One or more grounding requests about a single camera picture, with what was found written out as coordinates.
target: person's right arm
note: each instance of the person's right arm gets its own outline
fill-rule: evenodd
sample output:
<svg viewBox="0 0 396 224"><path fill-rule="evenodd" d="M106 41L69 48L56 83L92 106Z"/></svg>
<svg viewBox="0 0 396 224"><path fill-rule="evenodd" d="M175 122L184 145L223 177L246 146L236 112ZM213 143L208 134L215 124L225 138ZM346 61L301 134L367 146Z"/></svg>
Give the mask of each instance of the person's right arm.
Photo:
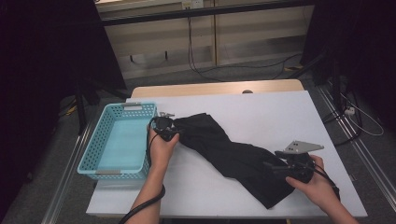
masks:
<svg viewBox="0 0 396 224"><path fill-rule="evenodd" d="M323 167L323 159L318 156L311 155L315 164ZM323 176L314 173L311 181L305 184L292 177L286 177L286 181L294 188L302 191L309 200L316 204L323 212L325 212L334 223L358 223L358 221L350 215L347 209L341 204L332 190L329 181Z"/></svg>

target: basket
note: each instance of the basket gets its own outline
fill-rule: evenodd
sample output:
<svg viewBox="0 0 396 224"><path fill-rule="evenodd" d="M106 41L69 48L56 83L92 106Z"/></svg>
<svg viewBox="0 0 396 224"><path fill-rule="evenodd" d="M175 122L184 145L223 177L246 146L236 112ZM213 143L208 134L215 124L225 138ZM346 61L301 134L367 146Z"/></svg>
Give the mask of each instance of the basket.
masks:
<svg viewBox="0 0 396 224"><path fill-rule="evenodd" d="M156 115L154 103L107 105L79 163L78 173L92 179L146 178L147 125Z"/></svg>

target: gray carpet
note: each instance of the gray carpet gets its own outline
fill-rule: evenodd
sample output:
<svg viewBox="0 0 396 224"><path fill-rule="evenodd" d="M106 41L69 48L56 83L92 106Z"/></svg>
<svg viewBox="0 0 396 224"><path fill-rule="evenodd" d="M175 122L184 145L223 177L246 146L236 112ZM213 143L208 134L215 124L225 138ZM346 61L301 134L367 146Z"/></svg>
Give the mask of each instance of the gray carpet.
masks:
<svg viewBox="0 0 396 224"><path fill-rule="evenodd" d="M299 61L298 57L292 58L286 62L286 66L294 66ZM267 64L277 63L279 60L270 60L265 62L243 63L238 65L244 66L264 66ZM204 73L206 77L213 77L223 81L242 81L242 80L265 80L277 77L282 71L283 64L268 68L247 68L233 67L221 68ZM277 78L288 77L290 73L282 73ZM331 111L325 105L322 96L318 92L318 87L313 84L311 75L304 75L300 78L306 90L309 91L312 100L322 117L328 115ZM140 77L126 80L130 94L135 87L152 86L152 85L169 85L169 84L186 84L186 83L205 83L214 82L213 79L207 79L194 73L193 71L183 71L172 74L163 74L156 77ZM106 92L99 92L102 98L98 106L87 105L87 115L92 122L98 119L101 108L104 105L114 102L121 102L120 99L112 97ZM61 105L67 104L72 98L66 98ZM359 98L361 108L374 115L371 108ZM369 119L363 117L364 128L372 132L378 132L375 124ZM334 141L339 143L347 139L336 121L326 124L326 129ZM367 133L361 135L361 140L369 148L377 162L392 182L396 181L396 167L393 165L396 157L396 138L394 132L385 130L382 136L371 136ZM48 144L45 155L33 171L33 181L26 183L20 191L17 199L8 210L3 224L8 223L41 223L43 216L46 214L50 204L51 197L61 180L64 168L68 163L68 158L78 139L78 115L73 113L70 116L63 116L59 119L56 131ZM360 223L396 223L396 213L389 205L387 199L372 179L367 168L359 158L355 148L351 144L345 144L337 148L337 151L350 175L354 175L357 180L353 182L359 193L364 207L367 210L368 217L361 218ZM118 223L118 218L99 218L85 214L89 200L94 190L94 181L86 176L78 175L77 172L72 176L72 184L69 186L64 203L56 223ZM172 220L166 220L165 223L171 223ZM242 221L238 223L253 223L253 220ZM264 221L255 221L254 223L268 223ZM319 219L297 219L291 223L331 223L328 218Z"/></svg>

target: white tabletop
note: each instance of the white tabletop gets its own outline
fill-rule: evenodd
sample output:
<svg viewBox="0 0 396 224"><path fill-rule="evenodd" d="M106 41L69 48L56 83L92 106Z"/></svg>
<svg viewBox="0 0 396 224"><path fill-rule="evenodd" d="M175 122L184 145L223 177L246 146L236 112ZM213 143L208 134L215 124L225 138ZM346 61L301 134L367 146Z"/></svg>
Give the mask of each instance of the white tabletop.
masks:
<svg viewBox="0 0 396 224"><path fill-rule="evenodd" d="M325 169L340 189L341 201L355 217L367 213L323 126L307 91L134 98L127 102L155 102L158 111L185 118L207 113L233 142L272 152L292 140L323 145L312 154L323 158ZM139 192L140 181L100 180L87 213L123 216ZM223 177L196 151L177 144L164 180L162 217L322 217L326 216L299 190L266 209L236 180Z"/></svg>

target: hand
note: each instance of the hand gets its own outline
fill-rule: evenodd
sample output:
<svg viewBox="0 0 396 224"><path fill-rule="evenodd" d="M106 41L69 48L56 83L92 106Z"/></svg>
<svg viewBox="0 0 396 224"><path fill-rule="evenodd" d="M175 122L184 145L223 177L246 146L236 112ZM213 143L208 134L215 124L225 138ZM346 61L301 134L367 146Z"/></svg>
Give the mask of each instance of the hand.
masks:
<svg viewBox="0 0 396 224"><path fill-rule="evenodd" d="M172 157L175 144L178 141L177 133L171 141L165 142L154 130L149 129L149 141L154 138L150 146L151 168L165 169Z"/></svg>
<svg viewBox="0 0 396 224"><path fill-rule="evenodd" d="M311 158L316 165L324 169L323 159L321 157L311 155ZM326 210L328 206L332 206L334 203L339 203L329 181L317 173L314 173L312 179L307 184L289 176L286 177L286 181L296 189L302 191L309 200L322 210Z"/></svg>

